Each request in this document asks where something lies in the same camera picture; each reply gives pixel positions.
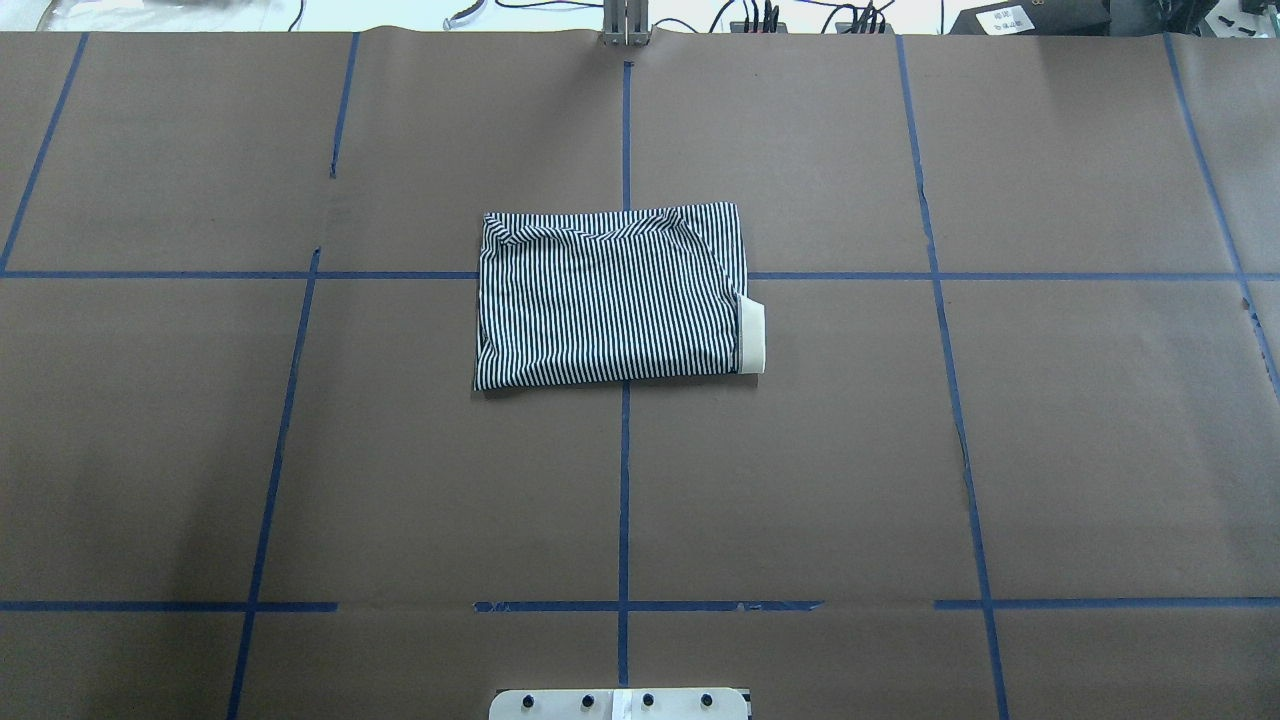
power strip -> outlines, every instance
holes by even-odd
[[[837,35],[873,35],[873,33],[869,33],[869,32],[863,32],[863,33],[849,32],[849,28],[851,28],[851,27],[854,27],[854,23],[836,23],[836,33]],[[884,23],[884,35],[893,35],[893,26],[891,26],[888,23]]]
[[[730,32],[742,33],[742,35],[765,35],[763,32],[748,32],[746,31],[746,23],[742,22],[742,20],[733,20],[733,22],[728,23],[728,31]],[[778,29],[776,29],[774,32],[782,32],[782,33],[787,32],[787,23],[778,22]]]
[[[489,720],[751,720],[751,693],[733,688],[502,691]]]

label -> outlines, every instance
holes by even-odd
[[[988,10],[978,13],[974,17],[982,23],[982,29],[987,31],[987,35],[1012,35],[1015,32],[1036,29],[1036,26],[1032,24],[1032,19],[1027,17],[1027,10],[1021,5]]]

folded shirt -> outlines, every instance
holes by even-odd
[[[490,213],[479,288],[477,391],[764,372],[732,202]]]

blue tape line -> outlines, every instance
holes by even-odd
[[[614,600],[477,602],[476,612],[617,612]]]
[[[10,279],[305,281],[303,270],[4,270]],[[477,270],[320,270],[323,281],[474,281]],[[895,270],[758,272],[753,281],[928,282],[1236,282],[1231,273],[915,273]],[[1280,282],[1280,273],[1245,273],[1248,282]]]
[[[337,612],[337,602],[0,601],[0,612]]]
[[[649,600],[627,601],[627,612],[812,612],[820,600]],[[516,602],[477,602],[480,614],[500,612],[617,612],[622,603],[612,600],[548,600]]]
[[[280,487],[280,471],[284,469],[284,445],[289,434],[289,421],[293,418],[293,398],[298,388],[298,365],[302,361],[302,347],[307,338],[307,324],[311,320],[311,300],[316,290],[316,273],[320,268],[320,249],[311,254],[311,269],[307,288],[302,293],[302,313],[298,316],[298,333],[293,341],[293,359],[289,361],[289,380],[284,387],[284,409],[280,411],[280,428],[275,436],[275,455],[271,459],[271,478],[266,487],[266,505],[262,509],[262,525],[257,536],[257,553],[253,557],[253,575],[250,580],[248,602],[257,605],[262,588],[262,568],[266,565],[266,548],[271,538],[271,519],[275,515],[275,496]],[[248,666],[248,650],[253,641],[253,616],[251,607],[244,612],[241,628],[239,652],[236,656],[236,675],[232,679],[232,694],[227,703],[227,719],[234,720],[239,712],[241,691],[244,687],[244,669]]]
[[[324,270],[323,281],[474,281],[475,270]]]
[[[622,63],[622,209],[631,209],[631,68]]]
[[[996,610],[1129,610],[1129,609],[1213,609],[1280,607],[1280,597],[1075,597],[995,600]],[[982,610],[980,600],[940,600],[934,610]]]
[[[622,209],[631,209],[631,70],[622,63]],[[631,635],[631,382],[622,380],[622,432],[618,468],[618,687],[630,683]]]
[[[969,437],[964,427],[964,407],[960,404],[960,383],[956,379],[955,354],[951,350],[951,328],[947,324],[946,300],[942,297],[940,279],[938,249],[933,237],[933,220],[929,213],[929,199],[924,192],[924,163],[920,155],[920,138],[915,126],[915,108],[911,102],[911,82],[906,65],[906,47],[902,36],[895,36],[897,45],[899,73],[902,81],[902,104],[906,110],[906,128],[911,141],[911,163],[915,167],[915,188],[920,201],[920,222],[929,254],[929,272],[933,273],[933,302],[937,306],[938,332],[942,340],[942,359],[947,370],[947,387],[951,392],[951,415],[960,439],[960,452],[964,457],[964,484],[969,496],[969,534],[973,539],[974,562],[978,569],[978,589],[983,601],[983,621],[987,628],[987,652],[991,659],[991,675],[996,689],[996,707],[1001,720],[1009,720],[1009,698],[1005,692],[1005,670],[1000,657],[1000,637],[996,632],[996,612],[991,607],[991,580],[987,575],[987,552],[982,542],[982,520],[978,515],[978,491],[973,483],[973,466],[969,456]]]
[[[622,380],[622,432],[618,454],[618,687],[628,680],[631,602],[631,380]]]
[[[88,33],[82,32],[79,44],[76,45],[76,55],[72,56],[72,65],[67,69],[67,78],[63,79],[63,91],[58,95],[58,104],[54,105],[54,114],[49,118],[49,127],[45,128],[45,138],[40,142],[40,151],[36,152],[36,161],[31,165],[31,174],[27,176],[27,187],[18,200],[18,210],[13,215],[13,224],[9,225],[9,237],[5,240],[4,250],[0,251],[0,272],[9,265],[9,256],[13,255],[13,246],[18,242],[18,232],[22,229],[22,219],[27,215],[27,204],[36,191],[36,181],[40,179],[40,169],[45,167],[45,156],[49,155],[49,145],[54,141],[54,131],[58,129],[58,120],[63,117],[63,108],[67,106],[67,97],[72,94],[72,83],[76,82],[76,72],[79,69],[81,58],[84,56],[84,46],[88,44]]]
[[[1178,106],[1183,113],[1183,123],[1187,126],[1187,136],[1192,141],[1192,150],[1196,152],[1196,163],[1199,165],[1201,177],[1204,179],[1204,188],[1208,191],[1208,199],[1213,204],[1213,214],[1217,217],[1217,227],[1222,231],[1222,241],[1226,243],[1226,254],[1231,259],[1231,269],[1235,270],[1235,277],[1240,283],[1240,295],[1249,305],[1249,324],[1253,325],[1253,337],[1258,341],[1258,350],[1262,351],[1262,363],[1266,365],[1267,377],[1271,380],[1271,392],[1275,393],[1276,400],[1280,400],[1280,373],[1276,372],[1275,355],[1271,352],[1271,343],[1267,341],[1267,333],[1262,329],[1262,320],[1258,318],[1257,304],[1253,302],[1253,293],[1249,291],[1249,283],[1245,279],[1244,265],[1240,264],[1240,254],[1235,249],[1235,236],[1231,234],[1231,227],[1226,223],[1226,211],[1222,210],[1222,201],[1217,195],[1217,184],[1213,182],[1213,174],[1208,169],[1208,160],[1204,159],[1204,149],[1201,146],[1199,133],[1196,131],[1196,122],[1192,119],[1192,110],[1187,104],[1187,92],[1183,88],[1183,73],[1178,68],[1178,54],[1174,53],[1174,40],[1167,32],[1165,33],[1165,55],[1169,58],[1169,70],[1174,76],[1174,90],[1178,92]]]
[[[1230,273],[938,273],[941,281],[1046,282],[1228,282]]]
[[[657,600],[631,602],[634,612],[813,612],[820,600]]]
[[[815,273],[748,273],[753,281],[929,281],[932,273],[896,272],[815,272]]]
[[[14,279],[302,281],[298,270],[5,270]]]
[[[342,101],[338,104],[338,124],[333,128],[333,159],[329,161],[329,177],[338,177],[338,151],[342,150],[342,131],[347,124],[347,101],[351,100],[351,79],[356,74],[356,54],[360,50],[360,33],[351,33],[351,50],[347,51],[347,77],[342,81]]]

